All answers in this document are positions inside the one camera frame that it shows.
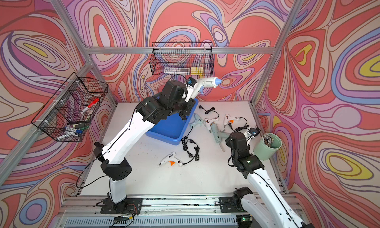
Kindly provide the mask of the small white glue gun front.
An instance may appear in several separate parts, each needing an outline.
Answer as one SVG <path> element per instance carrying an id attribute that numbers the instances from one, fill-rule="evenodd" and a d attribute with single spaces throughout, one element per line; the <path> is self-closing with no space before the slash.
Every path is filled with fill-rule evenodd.
<path id="1" fill-rule="evenodd" d="M 171 154 L 167 155 L 165 158 L 161 160 L 161 162 L 158 164 L 158 166 L 164 165 L 166 163 L 170 163 L 171 166 L 177 164 L 179 167 L 183 166 L 183 163 L 181 160 L 179 160 L 176 157 L 176 153 L 172 152 Z"/>

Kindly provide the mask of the mint glue gun small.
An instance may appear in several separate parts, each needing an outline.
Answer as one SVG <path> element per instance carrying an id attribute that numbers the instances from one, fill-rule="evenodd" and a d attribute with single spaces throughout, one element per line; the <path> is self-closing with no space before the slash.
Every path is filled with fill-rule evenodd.
<path id="1" fill-rule="evenodd" d="M 195 128 L 197 126 L 201 126 L 204 124 L 204 120 L 197 113 L 194 114 L 194 119 L 195 119 L 194 122 L 190 124 L 192 128 Z"/>

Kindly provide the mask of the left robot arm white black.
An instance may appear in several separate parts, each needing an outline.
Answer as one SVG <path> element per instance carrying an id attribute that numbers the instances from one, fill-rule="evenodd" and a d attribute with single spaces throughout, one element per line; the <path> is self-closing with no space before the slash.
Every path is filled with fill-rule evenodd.
<path id="1" fill-rule="evenodd" d="M 137 104 L 129 122 L 107 145 L 95 144 L 94 153 L 109 177 L 110 188 L 101 213 L 122 211 L 127 203 L 126 178 L 132 172 L 127 153 L 147 131 L 170 115 L 179 113 L 184 120 L 189 116 L 195 104 L 189 89 L 188 84 L 169 80 L 161 92 Z"/>

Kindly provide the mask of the large white glue gun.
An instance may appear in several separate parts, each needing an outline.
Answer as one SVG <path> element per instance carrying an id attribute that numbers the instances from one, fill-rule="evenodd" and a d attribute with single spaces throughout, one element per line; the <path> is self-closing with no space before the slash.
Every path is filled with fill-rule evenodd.
<path id="1" fill-rule="evenodd" d="M 194 79 L 189 77 L 186 81 L 187 92 L 185 93 L 185 101 L 188 102 L 190 99 L 195 99 L 198 94 L 203 95 L 205 88 L 216 88 L 223 81 L 218 77 L 208 77 Z"/>

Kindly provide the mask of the blue plastic storage box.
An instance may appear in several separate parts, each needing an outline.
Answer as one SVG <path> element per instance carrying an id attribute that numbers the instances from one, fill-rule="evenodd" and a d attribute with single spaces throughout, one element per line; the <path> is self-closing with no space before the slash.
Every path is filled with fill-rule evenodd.
<path id="1" fill-rule="evenodd" d="M 198 103 L 198 99 L 195 99 L 195 105 L 186 120 L 182 120 L 179 113 L 171 115 L 166 120 L 161 120 L 157 125 L 146 132 L 146 135 L 167 144 L 179 145 Z"/>

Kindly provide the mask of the yellow box in basket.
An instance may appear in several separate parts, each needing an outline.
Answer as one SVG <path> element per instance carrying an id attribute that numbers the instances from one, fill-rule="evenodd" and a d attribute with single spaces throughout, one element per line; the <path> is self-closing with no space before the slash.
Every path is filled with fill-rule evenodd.
<path id="1" fill-rule="evenodd" d="M 203 67 L 194 67 L 190 68 L 190 74 L 192 76 L 204 76 L 204 68 Z"/>

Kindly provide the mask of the red marker pen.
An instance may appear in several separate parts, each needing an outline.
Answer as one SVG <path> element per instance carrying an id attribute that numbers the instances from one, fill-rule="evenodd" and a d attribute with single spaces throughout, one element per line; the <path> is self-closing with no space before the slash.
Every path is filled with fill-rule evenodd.
<path id="1" fill-rule="evenodd" d="M 81 113 L 87 112 L 89 109 L 96 106 L 99 101 L 100 101 L 99 98 L 95 98 L 88 106 L 86 106 L 84 109 L 81 110 Z"/>

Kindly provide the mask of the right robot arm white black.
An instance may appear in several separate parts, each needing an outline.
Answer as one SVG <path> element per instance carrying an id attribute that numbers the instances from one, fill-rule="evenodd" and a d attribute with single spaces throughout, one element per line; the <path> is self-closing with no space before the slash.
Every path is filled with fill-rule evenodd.
<path id="1" fill-rule="evenodd" d="M 228 208 L 239 212 L 247 212 L 263 228 L 313 228 L 306 223 L 289 206 L 280 192 L 275 188 L 261 160 L 250 153 L 249 142 L 260 132 L 250 128 L 233 131 L 225 139 L 231 149 L 231 167 L 235 167 L 250 183 L 264 202 L 262 205 L 248 187 L 237 188 L 229 202 L 219 202 L 221 211 Z"/>

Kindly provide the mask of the mint green cup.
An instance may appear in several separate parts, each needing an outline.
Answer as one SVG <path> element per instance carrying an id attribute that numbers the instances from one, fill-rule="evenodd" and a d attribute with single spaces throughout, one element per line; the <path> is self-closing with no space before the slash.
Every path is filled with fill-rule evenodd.
<path id="1" fill-rule="evenodd" d="M 260 160 L 269 160 L 282 146 L 282 140 L 275 134 L 264 134 L 254 148 L 254 154 Z"/>

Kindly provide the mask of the blue marker pen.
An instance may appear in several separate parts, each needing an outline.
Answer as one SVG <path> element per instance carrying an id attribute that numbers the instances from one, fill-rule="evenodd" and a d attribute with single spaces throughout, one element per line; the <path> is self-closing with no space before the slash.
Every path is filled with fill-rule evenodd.
<path id="1" fill-rule="evenodd" d="M 80 130 L 80 129 L 75 129 L 75 128 L 73 128 L 73 127 L 65 127 L 65 128 L 63 128 L 65 131 L 67 131 L 67 132 L 71 132 L 71 133 L 74 133 L 74 134 L 82 134 L 83 133 L 83 131 L 82 130 Z"/>

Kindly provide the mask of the mint glue gun large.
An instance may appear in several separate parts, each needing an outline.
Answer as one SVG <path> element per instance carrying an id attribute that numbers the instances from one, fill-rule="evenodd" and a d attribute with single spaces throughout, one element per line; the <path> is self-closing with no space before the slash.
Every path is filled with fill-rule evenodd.
<path id="1" fill-rule="evenodd" d="M 230 134 L 219 131 L 219 128 L 215 123 L 211 123 L 210 127 L 215 142 L 220 146 L 222 152 L 225 152 L 225 149 L 222 146 L 222 144 L 225 143 L 225 139 L 227 139 L 230 136 Z"/>

